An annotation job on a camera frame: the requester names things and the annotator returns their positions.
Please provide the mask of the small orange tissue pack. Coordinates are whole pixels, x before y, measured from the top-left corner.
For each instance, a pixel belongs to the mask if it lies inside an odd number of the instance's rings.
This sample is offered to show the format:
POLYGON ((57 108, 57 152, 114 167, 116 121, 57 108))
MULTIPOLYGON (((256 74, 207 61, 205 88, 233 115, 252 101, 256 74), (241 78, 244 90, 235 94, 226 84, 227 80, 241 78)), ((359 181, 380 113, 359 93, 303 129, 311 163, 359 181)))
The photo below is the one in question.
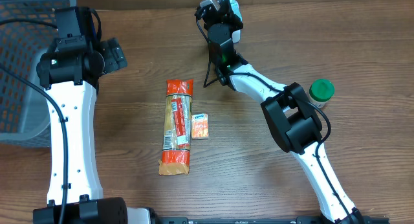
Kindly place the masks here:
POLYGON ((192 139, 209 138, 209 125, 207 113, 199 113, 191 116, 191 137, 192 139))

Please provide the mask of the red cracker sleeve package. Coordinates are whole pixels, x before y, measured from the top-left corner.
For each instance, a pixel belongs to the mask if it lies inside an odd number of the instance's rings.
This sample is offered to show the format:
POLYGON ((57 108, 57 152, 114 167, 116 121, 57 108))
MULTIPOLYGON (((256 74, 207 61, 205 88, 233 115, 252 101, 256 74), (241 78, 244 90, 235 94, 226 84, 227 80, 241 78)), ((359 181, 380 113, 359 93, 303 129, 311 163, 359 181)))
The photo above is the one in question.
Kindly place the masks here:
POLYGON ((160 175, 190 172, 193 80, 167 80, 160 175))

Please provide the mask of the green lid jar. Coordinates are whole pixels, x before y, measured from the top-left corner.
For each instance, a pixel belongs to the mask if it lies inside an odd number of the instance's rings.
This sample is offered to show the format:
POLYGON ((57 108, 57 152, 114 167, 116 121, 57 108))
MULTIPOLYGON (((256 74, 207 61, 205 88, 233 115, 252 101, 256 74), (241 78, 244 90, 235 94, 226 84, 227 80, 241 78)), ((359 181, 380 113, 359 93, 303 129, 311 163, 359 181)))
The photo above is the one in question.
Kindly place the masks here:
POLYGON ((309 88, 309 99, 318 108, 322 108, 335 93, 333 83, 327 79, 315 80, 309 88))

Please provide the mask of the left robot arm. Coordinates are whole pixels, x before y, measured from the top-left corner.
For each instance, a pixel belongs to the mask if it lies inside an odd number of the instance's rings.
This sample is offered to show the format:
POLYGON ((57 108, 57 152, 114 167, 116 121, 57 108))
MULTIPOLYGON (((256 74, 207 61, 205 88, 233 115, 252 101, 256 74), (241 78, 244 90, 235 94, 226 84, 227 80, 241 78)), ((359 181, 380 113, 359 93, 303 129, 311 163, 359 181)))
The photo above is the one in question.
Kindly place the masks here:
POLYGON ((97 12, 72 6, 55 11, 58 37, 36 70, 50 117, 52 167, 47 207, 34 223, 157 223, 150 208, 105 198, 96 166, 94 107, 101 76, 127 66, 119 43, 102 41, 97 12))

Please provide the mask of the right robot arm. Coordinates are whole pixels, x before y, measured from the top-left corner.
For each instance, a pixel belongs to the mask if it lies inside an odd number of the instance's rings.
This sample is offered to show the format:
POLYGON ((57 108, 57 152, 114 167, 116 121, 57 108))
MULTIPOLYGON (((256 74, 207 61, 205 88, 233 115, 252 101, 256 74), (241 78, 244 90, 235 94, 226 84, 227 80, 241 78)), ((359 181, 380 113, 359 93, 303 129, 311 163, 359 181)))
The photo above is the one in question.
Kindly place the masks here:
POLYGON ((363 223, 364 218, 342 188, 325 151, 322 124, 327 116, 300 84, 273 82, 257 72, 234 48, 233 33, 243 22, 229 0, 203 0, 195 12, 208 44, 209 69, 216 81, 259 102, 276 144, 301 165, 318 199, 324 223, 363 223))

